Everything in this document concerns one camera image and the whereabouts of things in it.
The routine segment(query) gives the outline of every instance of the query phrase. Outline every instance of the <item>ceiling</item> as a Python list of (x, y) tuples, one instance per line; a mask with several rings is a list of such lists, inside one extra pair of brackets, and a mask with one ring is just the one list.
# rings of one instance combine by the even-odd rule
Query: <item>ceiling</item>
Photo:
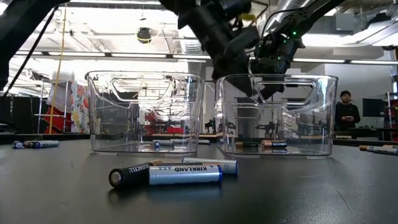
[[(157, 1), (142, 1), (145, 4), (131, 4), (129, 0), (109, 0), (107, 3), (98, 4), (97, 0), (75, 0), (68, 4), (66, 8), (66, 24), (65, 24), (65, 47), (67, 52), (134, 52), (146, 54), (181, 54), (180, 38), (184, 35), (177, 29), (177, 16), (169, 11), (159, 10), (162, 8)], [(270, 3), (270, 9), (276, 10), (280, 1), (262, 0), (262, 2)], [(346, 1), (341, 5), (341, 9), (347, 7), (347, 10), (362, 8), (363, 11), (370, 10), (375, 7), (390, 4), (391, 1)], [(259, 12), (263, 6), (253, 4), (253, 11)], [(55, 14), (50, 25), (38, 44), (36, 51), (59, 52), (62, 47), (62, 28), (65, 7), (60, 7)], [(21, 50), (30, 50), (33, 46), (38, 33), (44, 26), (44, 20), (35, 32), (29, 37)], [(137, 32), (140, 27), (150, 28), (152, 41), (149, 44), (141, 44), (137, 40)], [(297, 57), (302, 58), (366, 58), (375, 59), (382, 56), (380, 47), (361, 47), (361, 48), (333, 48), (333, 47), (307, 47), (300, 49)], [(21, 58), (14, 59), (11, 66), (11, 76), (16, 73), (19, 65), (22, 64)], [(35, 70), (36, 72), (52, 75), (57, 68), (57, 61), (52, 59), (41, 59), (32, 56), (27, 64), (26, 69)], [(67, 66), (78, 68), (79, 75), (88, 72), (87, 69), (102, 67), (109, 69), (134, 69), (138, 65), (142, 67), (143, 62), (107, 62), (105, 60), (94, 61), (88, 63), (77, 60), (75, 63), (68, 62)], [(165, 67), (164, 63), (151, 63), (146, 68)], [(294, 68), (308, 69), (308, 64), (294, 63)], [(179, 64), (172, 65), (169, 70), (183, 71), (186, 66)], [(28, 75), (18, 79), (17, 84), (34, 84), (39, 85), (39, 81), (32, 81)]]

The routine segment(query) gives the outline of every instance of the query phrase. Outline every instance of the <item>table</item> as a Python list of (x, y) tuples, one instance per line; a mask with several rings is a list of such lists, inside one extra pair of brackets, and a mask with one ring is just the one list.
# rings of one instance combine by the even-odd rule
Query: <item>table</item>
[[(224, 158), (215, 146), (198, 157)], [(396, 223), (398, 157), (335, 146), (327, 159), (238, 157), (221, 187), (165, 186), (117, 193), (112, 168), (153, 157), (0, 146), (0, 223)], [(176, 162), (180, 157), (163, 157)]]

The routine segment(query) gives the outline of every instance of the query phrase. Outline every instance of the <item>clear plastic bin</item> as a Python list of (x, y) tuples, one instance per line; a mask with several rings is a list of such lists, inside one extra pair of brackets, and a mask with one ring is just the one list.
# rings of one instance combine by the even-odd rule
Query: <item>clear plastic bin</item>
[(205, 81), (187, 73), (90, 72), (91, 148), (196, 152)]
[[(251, 97), (232, 85), (245, 79), (251, 83)], [(325, 75), (220, 78), (215, 108), (219, 147), (233, 154), (330, 155), (337, 82)], [(267, 98), (260, 94), (266, 88), (281, 91)], [(269, 140), (287, 147), (270, 147)]]

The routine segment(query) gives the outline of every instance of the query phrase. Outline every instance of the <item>blue battery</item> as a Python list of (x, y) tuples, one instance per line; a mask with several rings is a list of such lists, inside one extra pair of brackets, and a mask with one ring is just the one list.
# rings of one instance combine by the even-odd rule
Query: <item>blue battery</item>
[(59, 141), (36, 141), (33, 142), (34, 149), (42, 149), (46, 147), (58, 147), (60, 145)]
[(24, 144), (20, 141), (14, 141), (14, 149), (22, 149), (24, 147)]

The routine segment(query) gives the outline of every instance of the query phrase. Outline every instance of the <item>person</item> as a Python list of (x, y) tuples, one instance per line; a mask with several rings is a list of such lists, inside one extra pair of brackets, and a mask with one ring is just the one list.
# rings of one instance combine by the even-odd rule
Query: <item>person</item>
[(346, 131), (355, 128), (355, 123), (361, 121), (358, 107), (351, 102), (351, 93), (347, 90), (340, 93), (341, 102), (336, 105), (336, 130)]

